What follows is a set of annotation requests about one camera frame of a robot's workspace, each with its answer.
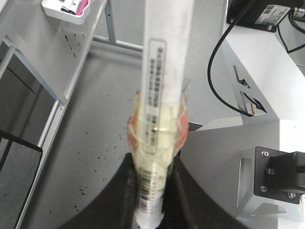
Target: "black electronic device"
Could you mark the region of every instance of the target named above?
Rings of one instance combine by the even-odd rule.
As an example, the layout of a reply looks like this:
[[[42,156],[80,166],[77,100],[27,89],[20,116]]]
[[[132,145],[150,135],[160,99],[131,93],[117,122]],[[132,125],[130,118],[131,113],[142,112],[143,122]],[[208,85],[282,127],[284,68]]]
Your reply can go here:
[[[231,23],[250,0],[230,0],[227,23]],[[275,32],[276,26],[294,7],[302,7],[304,0],[257,0],[237,25]]]

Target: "white metal frame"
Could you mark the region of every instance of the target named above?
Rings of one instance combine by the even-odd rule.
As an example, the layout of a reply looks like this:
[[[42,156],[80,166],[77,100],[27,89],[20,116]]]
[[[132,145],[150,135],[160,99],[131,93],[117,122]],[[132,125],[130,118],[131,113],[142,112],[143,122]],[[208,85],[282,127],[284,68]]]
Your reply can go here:
[[[267,114],[243,115],[241,126],[191,133],[182,161],[207,194],[249,228],[304,228],[304,197],[296,205],[255,196],[254,165],[256,146],[305,152],[305,78],[274,33],[236,26],[222,48],[239,109],[246,108],[245,92]],[[236,80],[234,66],[250,88]]]

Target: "metal shelf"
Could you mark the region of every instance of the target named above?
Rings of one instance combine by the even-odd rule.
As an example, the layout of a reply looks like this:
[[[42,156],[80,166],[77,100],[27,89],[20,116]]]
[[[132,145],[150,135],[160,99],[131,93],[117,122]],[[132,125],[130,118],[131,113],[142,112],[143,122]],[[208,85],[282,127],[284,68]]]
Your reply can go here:
[[[5,3],[1,5],[0,41],[10,48],[0,65],[0,73],[3,74],[13,54],[16,54],[55,99],[38,144],[43,148],[43,155],[16,227],[19,228],[78,80],[106,0],[92,1],[91,14],[83,25],[48,17],[41,1],[15,0]]]

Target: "white label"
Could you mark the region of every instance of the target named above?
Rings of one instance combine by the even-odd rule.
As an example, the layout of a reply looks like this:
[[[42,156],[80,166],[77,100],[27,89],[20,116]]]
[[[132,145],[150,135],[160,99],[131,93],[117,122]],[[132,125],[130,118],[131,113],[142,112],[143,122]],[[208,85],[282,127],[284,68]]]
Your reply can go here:
[[[268,5],[255,24],[276,26],[289,10],[290,8],[286,6]]]
[[[146,85],[146,99],[149,106],[158,107],[161,103],[164,65],[165,65],[165,42],[151,40],[149,44],[148,59],[149,81]]]

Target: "black panel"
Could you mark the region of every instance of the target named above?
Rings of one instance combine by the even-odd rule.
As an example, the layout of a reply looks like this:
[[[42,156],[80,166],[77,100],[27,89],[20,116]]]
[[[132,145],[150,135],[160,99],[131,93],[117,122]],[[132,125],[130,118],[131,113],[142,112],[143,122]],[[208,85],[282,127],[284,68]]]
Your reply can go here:
[[[250,0],[232,0],[228,11],[227,22],[230,23],[230,20],[234,19],[249,1]],[[303,3],[304,0],[257,0],[237,25],[268,31],[267,25],[255,25],[255,22],[268,5],[280,5],[294,8],[302,7]]]

